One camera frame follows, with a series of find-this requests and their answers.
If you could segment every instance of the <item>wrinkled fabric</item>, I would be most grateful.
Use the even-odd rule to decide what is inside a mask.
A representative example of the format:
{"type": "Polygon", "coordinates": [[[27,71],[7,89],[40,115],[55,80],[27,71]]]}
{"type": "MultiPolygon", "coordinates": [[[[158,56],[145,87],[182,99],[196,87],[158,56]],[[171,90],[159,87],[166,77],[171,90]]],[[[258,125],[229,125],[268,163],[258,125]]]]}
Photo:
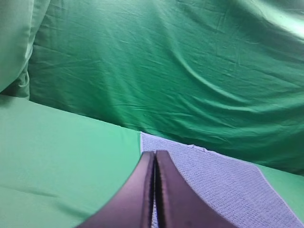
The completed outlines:
{"type": "Polygon", "coordinates": [[[31,100],[304,174],[303,3],[51,0],[31,100]]]}

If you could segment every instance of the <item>green cloth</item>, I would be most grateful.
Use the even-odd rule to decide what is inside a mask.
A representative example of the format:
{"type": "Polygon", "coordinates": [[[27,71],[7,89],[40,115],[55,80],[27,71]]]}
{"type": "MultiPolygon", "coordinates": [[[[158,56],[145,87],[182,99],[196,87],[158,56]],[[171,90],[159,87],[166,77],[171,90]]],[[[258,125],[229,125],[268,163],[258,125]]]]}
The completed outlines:
{"type": "Polygon", "coordinates": [[[139,132],[0,95],[0,227],[75,227],[124,184],[139,132]]]}
{"type": "Polygon", "coordinates": [[[304,174],[303,4],[286,4],[51,0],[30,99],[304,174]]]}
{"type": "Polygon", "coordinates": [[[257,165],[274,190],[304,223],[304,177],[257,165]]]}
{"type": "Polygon", "coordinates": [[[0,92],[29,98],[28,60],[50,0],[0,1],[0,92]]]}

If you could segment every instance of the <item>green floor covering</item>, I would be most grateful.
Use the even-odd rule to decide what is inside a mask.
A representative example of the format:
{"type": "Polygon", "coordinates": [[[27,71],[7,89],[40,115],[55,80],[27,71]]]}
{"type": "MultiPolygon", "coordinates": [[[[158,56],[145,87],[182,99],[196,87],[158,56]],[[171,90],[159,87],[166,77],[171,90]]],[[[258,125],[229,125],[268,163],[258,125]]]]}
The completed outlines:
{"type": "Polygon", "coordinates": [[[0,95],[0,227],[74,227],[139,157],[136,131],[0,95]]]}

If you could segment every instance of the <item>gray towel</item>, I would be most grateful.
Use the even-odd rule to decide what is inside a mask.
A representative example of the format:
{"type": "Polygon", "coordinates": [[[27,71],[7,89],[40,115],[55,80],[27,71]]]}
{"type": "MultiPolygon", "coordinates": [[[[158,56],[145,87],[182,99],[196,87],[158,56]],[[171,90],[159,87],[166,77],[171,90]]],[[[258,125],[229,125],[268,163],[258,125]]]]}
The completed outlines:
{"type": "MultiPolygon", "coordinates": [[[[304,228],[253,164],[142,133],[142,151],[167,150],[187,183],[239,228],[304,228]]],[[[154,212],[152,227],[157,228],[154,212]]]]}

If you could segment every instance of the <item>dark brown gripper pad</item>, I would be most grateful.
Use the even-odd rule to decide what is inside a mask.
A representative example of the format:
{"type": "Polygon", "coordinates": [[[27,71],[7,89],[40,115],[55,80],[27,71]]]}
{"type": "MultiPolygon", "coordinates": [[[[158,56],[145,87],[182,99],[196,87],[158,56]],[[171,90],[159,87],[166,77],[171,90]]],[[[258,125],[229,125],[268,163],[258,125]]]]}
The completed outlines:
{"type": "Polygon", "coordinates": [[[150,228],[154,158],[153,152],[144,152],[129,179],[114,197],[77,228],[150,228]]]}
{"type": "Polygon", "coordinates": [[[167,151],[156,152],[155,197],[159,228],[236,228],[192,190],[167,151]]]}

